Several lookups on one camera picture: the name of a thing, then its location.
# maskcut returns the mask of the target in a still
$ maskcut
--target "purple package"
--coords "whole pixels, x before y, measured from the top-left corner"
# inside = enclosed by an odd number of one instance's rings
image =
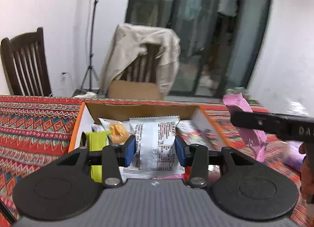
[[[242,94],[228,94],[223,98],[223,102],[230,114],[236,111],[253,112],[249,103],[243,98]],[[264,131],[238,128],[239,135],[245,145],[253,150],[257,161],[263,162],[266,155],[267,136]]]
[[[299,153],[299,147],[302,142],[290,141],[284,148],[284,163],[289,167],[301,172],[305,154]]]

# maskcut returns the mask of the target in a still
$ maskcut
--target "black light stand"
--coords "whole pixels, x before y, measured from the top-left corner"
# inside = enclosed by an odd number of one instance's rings
[[[89,47],[89,65],[86,69],[86,72],[85,72],[85,75],[84,75],[84,78],[83,78],[83,82],[82,82],[82,85],[81,85],[81,90],[83,89],[83,86],[84,86],[84,82],[87,78],[87,75],[89,73],[89,91],[92,91],[92,73],[94,74],[94,77],[96,79],[96,81],[98,82],[99,78],[92,66],[92,58],[94,56],[94,53],[93,53],[93,36],[94,36],[94,23],[95,23],[95,13],[96,13],[96,5],[98,3],[98,0],[95,0],[94,1],[94,9],[93,9],[93,18],[92,18],[92,27],[91,27],[91,32],[90,32],[90,47]]]

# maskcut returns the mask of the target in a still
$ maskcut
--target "table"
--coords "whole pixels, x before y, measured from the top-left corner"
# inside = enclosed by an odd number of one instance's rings
[[[67,153],[79,107],[83,101],[108,104],[187,105],[195,103],[115,99],[80,99],[32,96],[0,96],[0,198],[17,217],[12,190],[24,176]],[[230,123],[223,104],[199,104],[221,127],[233,147],[252,155]],[[266,112],[260,105],[254,111]],[[299,173],[282,163],[285,144],[268,135],[265,164],[288,176],[300,186]],[[305,202],[299,198],[291,219],[300,226],[310,226],[305,216]],[[1,215],[0,226],[9,226]]]

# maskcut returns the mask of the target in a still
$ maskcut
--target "pink snack package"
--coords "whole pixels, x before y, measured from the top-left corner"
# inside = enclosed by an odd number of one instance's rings
[[[236,111],[253,112],[249,103],[242,94],[228,94],[223,98],[223,102],[230,114]],[[264,131],[251,130],[236,127],[245,145],[253,150],[257,161],[263,162],[266,155],[267,136]]]

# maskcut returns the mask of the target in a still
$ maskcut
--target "metal screw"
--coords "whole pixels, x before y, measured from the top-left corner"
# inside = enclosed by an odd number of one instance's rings
[[[197,177],[192,177],[192,178],[191,178],[191,183],[192,183],[194,186],[198,187],[198,186],[202,186],[203,184],[205,184],[206,181],[205,181],[205,179],[203,179],[202,177],[197,176]]]
[[[116,177],[109,177],[105,180],[105,184],[110,186],[116,186],[120,184],[120,180]]]

